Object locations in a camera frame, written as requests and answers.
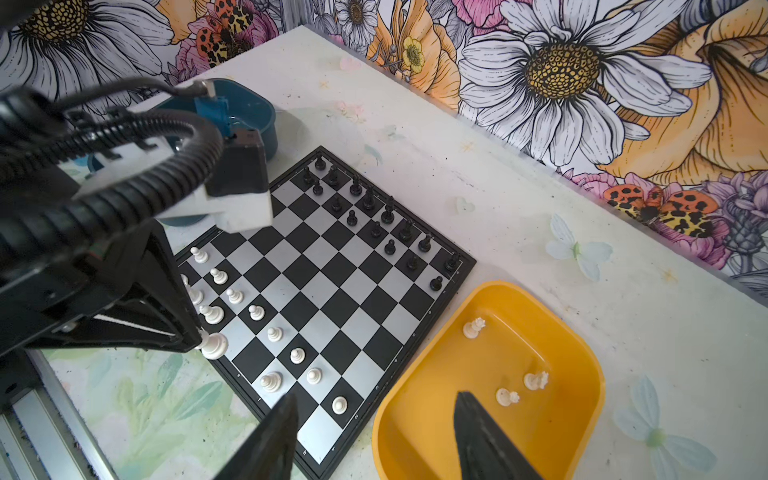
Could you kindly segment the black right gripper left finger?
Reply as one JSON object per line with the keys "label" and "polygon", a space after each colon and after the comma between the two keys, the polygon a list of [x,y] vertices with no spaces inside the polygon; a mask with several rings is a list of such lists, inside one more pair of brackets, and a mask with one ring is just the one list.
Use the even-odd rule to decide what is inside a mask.
{"label": "black right gripper left finger", "polygon": [[298,420],[295,395],[283,396],[214,479],[289,479]]}

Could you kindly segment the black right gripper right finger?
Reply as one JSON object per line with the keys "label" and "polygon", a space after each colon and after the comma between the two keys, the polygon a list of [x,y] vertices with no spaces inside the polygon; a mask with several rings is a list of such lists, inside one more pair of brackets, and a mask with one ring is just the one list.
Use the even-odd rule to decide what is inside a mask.
{"label": "black right gripper right finger", "polygon": [[463,479],[542,480],[471,392],[457,394],[453,426]]}

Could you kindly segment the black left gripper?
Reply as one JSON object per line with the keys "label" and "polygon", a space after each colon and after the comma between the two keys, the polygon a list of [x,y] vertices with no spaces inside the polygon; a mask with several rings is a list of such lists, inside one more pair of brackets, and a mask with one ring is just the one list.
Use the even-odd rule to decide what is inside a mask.
{"label": "black left gripper", "polygon": [[201,322],[151,220],[66,261],[1,280],[1,351],[128,347],[186,353]]}

